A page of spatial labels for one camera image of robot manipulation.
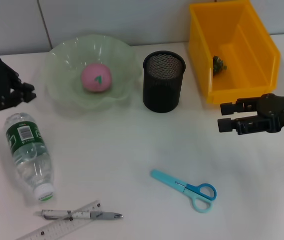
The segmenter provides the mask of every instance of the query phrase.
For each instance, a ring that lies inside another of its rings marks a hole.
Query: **robotic hand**
[[[29,103],[36,98],[34,86],[21,83],[18,73],[0,58],[0,110],[16,107],[21,102]]]

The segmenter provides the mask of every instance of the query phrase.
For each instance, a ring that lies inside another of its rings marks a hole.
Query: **yellow storage box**
[[[190,5],[189,53],[208,103],[260,97],[276,88],[280,52],[248,0]],[[213,56],[226,70],[213,76]]]

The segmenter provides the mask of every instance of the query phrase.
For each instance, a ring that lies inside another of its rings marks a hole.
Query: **clear plastic ruler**
[[[90,212],[90,211],[101,212],[102,206],[100,201],[97,200],[91,202],[90,204],[81,207],[80,209],[77,209],[74,212]],[[93,221],[91,219],[64,220],[63,218],[64,217],[55,220],[49,223],[48,225],[40,227],[37,230],[18,238],[17,240],[56,240]]]

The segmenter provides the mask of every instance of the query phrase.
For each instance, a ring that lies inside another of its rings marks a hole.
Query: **white table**
[[[278,95],[284,95],[284,35]],[[284,129],[275,134],[219,133],[218,107],[206,105],[193,76],[185,43],[135,47],[142,66],[151,52],[169,50],[186,62],[178,107],[166,114],[142,102],[142,79],[130,103],[78,115],[62,111],[36,81],[45,53],[2,59],[35,85],[38,98],[0,112],[0,239],[14,240],[47,224],[40,209],[73,210],[100,199],[123,220],[100,222],[63,240],[283,240]],[[2,126],[15,112],[31,114],[50,150],[56,197],[41,205],[17,187]],[[200,214],[188,198],[149,176],[158,168],[188,183],[211,183],[212,210]]]

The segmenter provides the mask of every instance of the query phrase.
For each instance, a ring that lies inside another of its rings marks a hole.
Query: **blue scissors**
[[[193,203],[193,207],[195,208],[196,211],[200,212],[200,213],[207,213],[213,206],[213,201],[215,200],[215,198],[217,197],[217,192],[216,189],[208,184],[208,183],[203,183],[199,186],[193,186],[190,185],[184,181],[181,181],[177,178],[174,178],[172,176],[169,176],[161,171],[158,170],[152,170],[151,171],[151,176],[155,179],[157,179],[158,181],[176,189],[177,191],[185,194],[186,196],[190,197],[192,199],[192,203]],[[209,187],[213,190],[214,192],[214,196],[207,196],[206,194],[202,193],[200,190],[203,187]],[[201,209],[199,207],[196,206],[195,200],[199,199],[205,203],[208,204],[208,207],[206,209]]]

